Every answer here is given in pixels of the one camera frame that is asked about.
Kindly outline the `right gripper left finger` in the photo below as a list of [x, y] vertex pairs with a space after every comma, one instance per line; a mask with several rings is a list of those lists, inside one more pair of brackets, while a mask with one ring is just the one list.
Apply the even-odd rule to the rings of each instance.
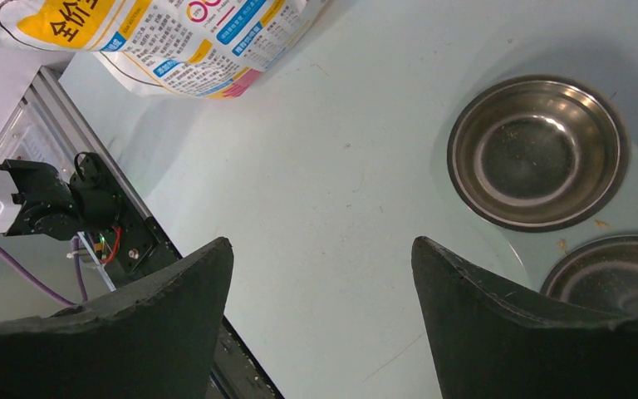
[[202, 398], [233, 272], [217, 238], [112, 293], [0, 323], [0, 398]]

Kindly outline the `pet food bag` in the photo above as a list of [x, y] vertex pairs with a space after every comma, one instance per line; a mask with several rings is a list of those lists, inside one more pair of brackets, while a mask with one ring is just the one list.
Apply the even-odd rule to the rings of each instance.
[[0, 1], [0, 47], [89, 52], [141, 96], [241, 96], [314, 23], [322, 1]]

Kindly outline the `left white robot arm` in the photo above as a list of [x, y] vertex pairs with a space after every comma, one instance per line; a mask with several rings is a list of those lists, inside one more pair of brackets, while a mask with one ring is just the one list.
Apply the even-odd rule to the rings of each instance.
[[65, 181], [48, 163], [7, 159], [0, 164], [0, 234], [41, 234], [68, 241], [79, 233], [114, 226], [122, 208], [120, 196], [106, 181], [100, 158], [85, 153], [86, 174], [75, 166]]

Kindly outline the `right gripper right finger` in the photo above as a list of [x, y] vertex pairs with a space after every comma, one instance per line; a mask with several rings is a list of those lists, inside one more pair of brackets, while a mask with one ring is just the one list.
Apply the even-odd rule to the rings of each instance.
[[638, 398], [638, 316], [564, 303], [420, 236], [411, 267], [444, 398]]

